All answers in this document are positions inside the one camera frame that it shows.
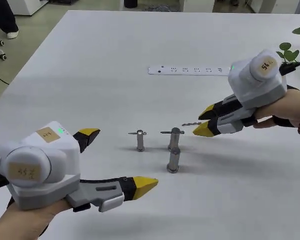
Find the white power strip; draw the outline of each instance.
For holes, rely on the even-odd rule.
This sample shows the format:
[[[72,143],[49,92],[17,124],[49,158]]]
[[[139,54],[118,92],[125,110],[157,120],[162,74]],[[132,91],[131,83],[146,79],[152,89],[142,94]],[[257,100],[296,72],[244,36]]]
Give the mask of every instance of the white power strip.
[[[148,69],[150,75],[228,76],[230,67],[158,65]]]

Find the gray floor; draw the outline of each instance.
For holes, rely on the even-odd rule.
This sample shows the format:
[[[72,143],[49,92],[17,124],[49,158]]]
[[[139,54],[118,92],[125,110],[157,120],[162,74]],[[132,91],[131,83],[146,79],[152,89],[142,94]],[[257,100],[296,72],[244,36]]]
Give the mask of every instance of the gray floor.
[[[139,0],[139,6],[135,11],[140,11],[149,6],[158,4],[169,4],[174,9],[177,9],[178,2],[178,0]],[[8,57],[6,61],[0,60],[0,78],[8,83],[12,82],[67,10],[118,11],[119,9],[119,0],[79,0],[72,6],[47,4],[31,17],[17,16],[16,20],[20,28],[18,38],[7,40],[6,35],[0,31],[0,38],[5,41],[3,50]],[[249,9],[244,6],[231,7],[227,0],[225,2],[216,2],[213,11],[219,13],[250,12]],[[6,84],[0,82],[0,96],[6,87]]]

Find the metal rod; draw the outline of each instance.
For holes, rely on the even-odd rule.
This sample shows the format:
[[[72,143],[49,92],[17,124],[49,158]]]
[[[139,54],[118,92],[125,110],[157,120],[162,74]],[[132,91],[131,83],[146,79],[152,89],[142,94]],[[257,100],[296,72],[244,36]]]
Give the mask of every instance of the metal rod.
[[[202,124],[202,122],[190,122],[190,123],[184,123],[184,124],[182,124],[182,126],[184,127],[184,126],[192,126],[192,125],[200,125],[200,124]]]
[[[170,143],[168,145],[168,149],[171,151],[173,148],[177,148],[179,145],[181,131],[179,128],[174,127],[171,130]]]
[[[144,152],[145,151],[145,146],[144,146],[144,131],[138,130],[136,131],[136,142],[137,142],[137,147],[136,149],[139,152]]]
[[[179,171],[179,158],[180,158],[180,149],[174,147],[171,149],[169,163],[166,166],[166,169],[169,173],[175,174]]]

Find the human hand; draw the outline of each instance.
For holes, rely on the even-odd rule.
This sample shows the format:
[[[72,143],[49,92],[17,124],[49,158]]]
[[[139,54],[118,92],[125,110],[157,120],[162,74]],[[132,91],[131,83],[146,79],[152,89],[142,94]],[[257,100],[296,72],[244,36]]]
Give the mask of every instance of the human hand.
[[[294,127],[300,123],[300,91],[288,89],[285,96],[278,101],[260,107],[254,114],[256,119],[263,119],[270,116],[276,116],[281,119],[287,119]],[[264,129],[276,126],[273,117],[261,121],[254,125],[256,129]]]
[[[54,217],[70,209],[66,200],[35,210],[22,211],[14,202],[0,218],[0,240],[35,240]]]

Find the person's foot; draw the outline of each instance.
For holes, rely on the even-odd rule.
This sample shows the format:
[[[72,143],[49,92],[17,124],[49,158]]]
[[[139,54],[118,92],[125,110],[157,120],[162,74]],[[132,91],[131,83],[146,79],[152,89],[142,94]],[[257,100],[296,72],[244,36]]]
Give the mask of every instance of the person's foot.
[[[230,4],[234,7],[239,6],[239,0],[230,0]]]
[[[18,30],[18,31],[15,31],[15,32],[8,32],[8,33],[6,34],[6,37],[7,37],[8,39],[15,39],[16,37],[18,37],[18,35],[19,35],[19,30]]]

